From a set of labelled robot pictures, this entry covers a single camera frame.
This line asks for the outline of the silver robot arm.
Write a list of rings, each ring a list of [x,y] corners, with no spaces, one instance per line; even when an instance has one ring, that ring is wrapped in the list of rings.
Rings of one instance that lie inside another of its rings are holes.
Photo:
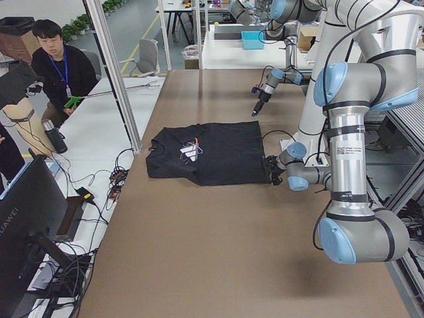
[[[286,172],[289,187],[302,191],[322,184],[331,192],[317,232],[325,254],[339,264],[388,262],[409,246],[408,231],[391,211],[369,203],[366,189],[364,116],[410,105],[417,100],[416,51],[391,50],[364,63],[338,62],[324,67],[315,82],[314,101],[329,120],[330,165],[307,167],[306,148],[290,144],[265,161],[275,174]]]
[[[308,83],[309,78],[305,77],[297,68],[300,26],[316,21],[321,11],[322,6],[310,1],[272,2],[271,21],[266,27],[266,38],[284,41],[286,67],[284,70],[272,68],[266,76],[266,81],[252,88],[252,92],[258,95],[258,101],[252,110],[253,117],[257,116],[263,106],[269,102],[278,84],[305,85]]]

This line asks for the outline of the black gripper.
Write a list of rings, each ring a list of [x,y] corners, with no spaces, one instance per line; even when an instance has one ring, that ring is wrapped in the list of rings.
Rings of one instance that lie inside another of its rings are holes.
[[[263,106],[269,102],[269,99],[271,98],[271,94],[266,93],[264,91],[262,91],[259,95],[258,95],[258,102],[257,104],[254,106],[254,109],[252,110],[252,117],[255,117],[258,115],[258,113],[260,112],[260,110],[263,108]]]
[[[272,185],[280,185],[282,183],[282,169],[277,165],[275,156],[268,156],[264,159],[264,169],[270,177]]]

